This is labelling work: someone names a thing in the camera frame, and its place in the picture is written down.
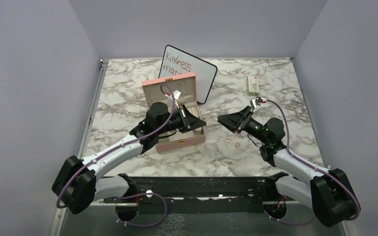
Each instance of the pink jewelry box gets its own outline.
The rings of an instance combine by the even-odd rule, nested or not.
[[[155,102],[163,102],[168,104],[169,112],[171,111],[171,102],[167,102],[167,97],[160,91],[160,84],[165,82],[170,85],[173,90],[178,90],[181,93],[180,97],[177,99],[178,104],[184,104],[192,115],[202,119],[196,100],[196,75],[194,72],[143,81],[142,86],[148,107],[151,107]],[[176,131],[175,135],[162,138],[162,136],[169,134],[172,134],[172,132],[160,135],[158,143],[156,144],[157,152],[201,144],[206,140],[204,127],[184,134]]]

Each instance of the marble tabletop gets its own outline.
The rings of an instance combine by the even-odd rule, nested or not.
[[[247,76],[259,76],[260,95],[284,109],[290,130],[291,149],[322,165],[314,131],[290,59],[206,59],[218,67],[206,104],[200,105],[206,121],[206,142],[159,154],[153,148],[128,160],[107,175],[131,176],[269,176],[281,171],[264,162],[247,133],[233,134],[217,122],[218,115],[247,106]],[[144,80],[158,77],[161,59],[112,59],[109,61],[94,117],[86,155],[120,141],[145,117],[147,103],[141,88]],[[265,123],[282,119],[280,111],[265,104],[254,119]]]

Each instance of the lavender wall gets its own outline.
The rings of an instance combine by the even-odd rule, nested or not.
[[[378,0],[328,0],[294,60],[324,162],[346,171],[378,235]]]
[[[48,235],[98,60],[68,1],[0,0],[0,236]]]
[[[325,0],[70,0],[98,55],[294,57]]]

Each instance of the purple cable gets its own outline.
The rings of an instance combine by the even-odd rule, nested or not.
[[[314,168],[313,165],[307,163],[306,161],[302,160],[301,158],[299,158],[298,156],[296,156],[294,153],[292,153],[292,151],[290,150],[290,147],[289,147],[289,144],[290,144],[290,137],[289,137],[289,128],[287,126],[287,119],[286,119],[286,116],[284,115],[284,112],[282,110],[282,108],[279,106],[279,104],[277,104],[276,102],[272,101],[272,100],[267,100],[268,102],[270,103],[273,103],[275,104],[280,112],[282,113],[282,116],[283,116],[283,120],[284,120],[284,123],[286,125],[286,135],[287,135],[287,144],[286,144],[286,150],[287,152],[293,157],[295,158],[295,160],[299,161],[300,163],[304,164],[305,166],[309,167],[309,168]],[[336,179],[334,176],[332,176],[331,174],[329,174],[328,172],[326,171],[323,171],[319,168],[316,169],[316,171],[330,177],[334,182],[336,182],[350,197],[351,199],[353,200],[354,204],[356,205],[356,214],[352,217],[350,217],[348,220],[355,220],[358,218],[358,216],[360,215],[360,205],[356,199],[356,197],[350,192],[349,189],[347,189],[347,187],[344,186],[344,184],[342,184],[338,179]]]
[[[161,90],[162,92],[163,92],[163,88],[162,88],[163,86],[166,86],[167,89],[170,91],[170,94],[171,94],[171,96],[172,96],[172,111],[174,111],[174,109],[175,109],[175,95],[173,94],[172,88],[171,88],[169,85],[167,85],[167,84],[161,84],[161,85],[160,85],[160,90]],[[102,154],[101,156],[95,158],[94,160],[95,160],[95,161],[98,161],[98,160],[100,160],[100,159],[106,157],[108,154],[112,153],[112,152],[115,151],[115,150],[118,150],[118,149],[120,149],[120,148],[122,148],[122,147],[125,147],[125,146],[127,146],[127,145],[129,145],[129,144],[135,143],[135,142],[140,141],[140,140],[142,140],[142,139],[145,139],[145,138],[147,138],[147,137],[149,137],[149,136],[152,136],[153,134],[155,134],[155,133],[159,132],[161,129],[163,129],[163,127],[165,127],[165,126],[167,125],[167,123],[169,123],[170,119],[172,119],[172,116],[173,116],[173,112],[170,113],[170,115],[169,115],[169,117],[166,119],[166,121],[165,121],[165,122],[164,122],[159,128],[157,128],[155,131],[153,131],[153,132],[151,132],[151,133],[149,133],[149,134],[146,134],[146,135],[144,135],[144,136],[141,136],[141,137],[139,137],[139,138],[137,138],[137,139],[134,139],[134,140],[131,140],[131,141],[125,142],[125,143],[123,143],[123,144],[120,144],[120,145],[118,145],[118,146],[116,146],[116,147],[113,147],[112,149],[109,149],[109,150],[106,151],[104,154]],[[69,181],[64,185],[62,191],[60,192],[59,196],[57,197],[57,201],[56,201],[56,206],[57,206],[57,208],[62,209],[62,208],[65,208],[65,207],[66,207],[66,206],[61,206],[61,205],[60,205],[60,201],[62,200],[62,196],[63,196],[63,194],[66,192],[67,188],[70,186],[70,184],[73,182],[73,180],[74,180],[74,179],[75,179],[75,178],[76,178],[76,177],[77,177],[77,176],[78,176],[78,175],[79,175],[84,169],[88,168],[91,164],[93,164],[93,161],[90,161],[90,162],[86,163],[84,166],[82,166],[78,171],[76,171],[76,173],[74,173],[74,175],[72,175],[72,177],[69,179]]]
[[[115,209],[115,216],[117,218],[117,223],[121,222],[121,223],[124,223],[125,226],[126,225],[132,225],[132,226],[146,228],[146,227],[152,227],[152,226],[158,225],[158,224],[160,224],[166,218],[166,215],[167,215],[167,203],[166,203],[166,200],[160,194],[157,194],[157,193],[139,193],[139,194],[135,194],[135,195],[127,196],[127,197],[120,197],[118,199],[129,199],[129,198],[135,198],[135,197],[144,196],[144,195],[154,195],[154,196],[159,197],[163,201],[163,204],[164,204],[164,213],[163,213],[163,216],[161,217],[161,219],[159,221],[155,222],[155,223],[148,224],[148,225],[140,225],[140,224],[135,224],[135,223],[129,223],[127,221],[122,221],[118,217],[118,211]]]

